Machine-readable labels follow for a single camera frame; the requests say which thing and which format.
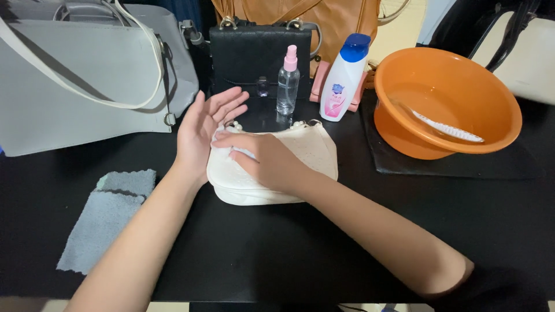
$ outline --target gray handbag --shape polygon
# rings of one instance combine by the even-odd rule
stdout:
[[[171,132],[198,91],[179,29],[164,8],[117,0],[10,3],[0,19],[6,155]]]

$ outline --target pink spray nozzle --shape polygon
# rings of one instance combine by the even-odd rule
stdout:
[[[287,47],[287,55],[283,61],[283,69],[293,72],[297,69],[297,46],[292,44]]]

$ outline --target white bag strap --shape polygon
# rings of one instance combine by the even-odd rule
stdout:
[[[156,93],[158,92],[158,88],[160,86],[160,81],[162,81],[162,54],[160,51],[160,44],[158,42],[158,39],[156,38],[156,36],[154,35],[154,33],[152,32],[152,30],[150,30],[150,28],[148,28],[146,25],[144,25],[143,23],[139,22],[136,18],[134,18],[131,14],[129,14],[123,7],[122,5],[119,3],[118,0],[115,0],[115,7],[118,10],[119,13],[125,15],[127,18],[131,19],[133,22],[135,22],[142,30],[143,32],[147,35],[147,37],[149,38],[149,42],[150,42],[150,46],[152,47],[152,52],[154,54],[154,58],[155,61],[157,63],[157,67],[158,67],[158,81],[156,82],[156,86],[154,86],[154,91],[152,92],[152,95],[145,100],[143,103],[140,104],[125,104],[125,103],[118,103],[118,102],[112,102],[109,100],[101,100],[101,99],[97,99],[97,98],[93,98],[88,94],[84,94],[74,88],[72,88],[71,86],[69,86],[67,83],[65,83],[63,80],[61,80],[58,75],[50,68],[48,67],[46,64],[44,64],[44,62],[42,62],[41,59],[39,59],[23,42],[21,42],[21,40],[19,40],[19,38],[16,36],[16,34],[14,34],[12,32],[12,30],[10,29],[10,27],[8,26],[8,24],[6,24],[6,22],[0,18],[0,38],[2,38],[15,52],[17,52],[17,54],[19,54],[21,57],[23,57],[27,62],[29,62],[29,64],[35,66],[39,71],[41,71],[46,77],[50,78],[53,82],[56,82],[58,85],[60,85],[62,88],[71,91],[83,98],[89,99],[93,102],[99,103],[99,104],[104,104],[104,105],[108,105],[108,106],[112,106],[112,107],[118,107],[118,108],[128,108],[128,109],[137,109],[137,108],[141,108],[145,105],[147,105],[156,95]]]

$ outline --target microfiber cloth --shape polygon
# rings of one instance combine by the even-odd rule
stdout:
[[[110,172],[91,192],[73,227],[57,269],[85,275],[139,210],[153,189],[156,172]]]

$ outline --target black mat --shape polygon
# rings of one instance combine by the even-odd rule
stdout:
[[[455,153],[436,160],[422,160],[404,155],[389,146],[376,130],[376,101],[375,92],[365,92],[360,113],[374,165],[379,173],[478,179],[533,179],[546,174],[518,138],[506,148],[489,154]]]

